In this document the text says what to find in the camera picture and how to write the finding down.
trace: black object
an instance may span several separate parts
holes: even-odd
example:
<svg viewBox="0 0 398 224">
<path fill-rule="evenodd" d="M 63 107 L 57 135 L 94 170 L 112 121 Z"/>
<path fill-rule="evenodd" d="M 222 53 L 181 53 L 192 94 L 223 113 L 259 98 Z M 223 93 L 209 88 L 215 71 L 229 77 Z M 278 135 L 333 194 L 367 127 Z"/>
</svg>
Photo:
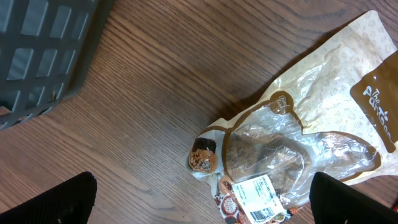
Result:
<svg viewBox="0 0 398 224">
<path fill-rule="evenodd" d="M 0 223 L 86 224 L 96 191 L 95 178 L 84 172 L 0 214 Z"/>
<path fill-rule="evenodd" d="M 216 141 L 206 138 L 196 138 L 193 143 L 192 152 L 196 152 L 198 149 L 209 150 L 216 154 Z"/>
<path fill-rule="evenodd" d="M 0 0 L 0 129 L 77 94 L 114 0 Z"/>
<path fill-rule="evenodd" d="M 310 201 L 316 224 L 398 223 L 398 213 L 322 172 L 313 178 Z"/>
</svg>

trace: printed brand logo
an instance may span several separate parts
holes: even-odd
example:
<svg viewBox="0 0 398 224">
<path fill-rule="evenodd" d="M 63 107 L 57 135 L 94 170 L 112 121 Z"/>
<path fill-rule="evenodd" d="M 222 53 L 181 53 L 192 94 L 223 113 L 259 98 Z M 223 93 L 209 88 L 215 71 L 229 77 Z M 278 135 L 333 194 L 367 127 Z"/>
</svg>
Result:
<svg viewBox="0 0 398 224">
<path fill-rule="evenodd" d="M 388 121 L 388 111 L 383 111 L 380 105 L 380 99 L 378 99 L 380 95 L 380 91 L 376 89 L 372 93 L 372 87 L 367 86 L 365 91 L 363 92 L 363 95 L 368 95 L 369 96 L 369 104 L 372 105 L 373 110 L 376 112 L 376 116 L 379 118 L 379 121 L 384 129 L 384 131 L 387 133 L 388 138 L 391 140 L 391 133 L 388 131 L 387 127 L 387 121 Z"/>
<path fill-rule="evenodd" d="M 386 58 L 349 90 L 390 153 L 397 149 L 394 143 L 398 142 L 397 62 L 398 52 Z M 379 146 L 372 128 L 359 129 L 358 132 L 362 132 L 366 141 L 374 141 L 374 147 Z"/>
</svg>

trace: food package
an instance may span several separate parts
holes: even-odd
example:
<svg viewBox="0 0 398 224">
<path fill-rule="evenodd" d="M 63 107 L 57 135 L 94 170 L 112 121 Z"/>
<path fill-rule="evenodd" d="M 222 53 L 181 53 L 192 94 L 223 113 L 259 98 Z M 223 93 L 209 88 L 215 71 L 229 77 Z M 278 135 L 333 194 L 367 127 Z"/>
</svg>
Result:
<svg viewBox="0 0 398 224">
<path fill-rule="evenodd" d="M 227 223 L 281 223 L 316 172 L 398 175 L 398 52 L 369 11 L 288 69 L 261 99 L 195 140 L 186 167 Z"/>
</svg>

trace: wooden table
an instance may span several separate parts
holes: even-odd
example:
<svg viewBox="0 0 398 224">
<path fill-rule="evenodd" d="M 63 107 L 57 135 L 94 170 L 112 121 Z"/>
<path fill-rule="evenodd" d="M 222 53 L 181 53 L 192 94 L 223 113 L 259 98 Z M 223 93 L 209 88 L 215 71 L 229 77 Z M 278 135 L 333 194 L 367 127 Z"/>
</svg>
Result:
<svg viewBox="0 0 398 224">
<path fill-rule="evenodd" d="M 79 95 L 0 133 L 0 212 L 88 170 L 90 223 L 223 223 L 180 165 L 194 138 L 370 9 L 398 45 L 393 0 L 117 0 Z M 391 206 L 398 178 L 356 188 Z"/>
</svg>

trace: barcode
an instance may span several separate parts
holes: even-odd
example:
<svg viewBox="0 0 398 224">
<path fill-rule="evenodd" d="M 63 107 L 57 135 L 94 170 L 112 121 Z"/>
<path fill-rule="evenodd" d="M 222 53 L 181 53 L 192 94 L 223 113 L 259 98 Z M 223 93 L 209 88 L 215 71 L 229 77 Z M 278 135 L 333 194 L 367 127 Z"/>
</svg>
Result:
<svg viewBox="0 0 398 224">
<path fill-rule="evenodd" d="M 253 217 L 254 221 L 262 221 L 262 220 L 268 220 L 270 218 L 272 218 L 272 216 L 274 215 L 274 212 L 272 211 L 271 208 L 266 208 L 260 211 L 256 211 L 256 212 L 251 212 L 250 213 L 251 216 Z"/>
</svg>

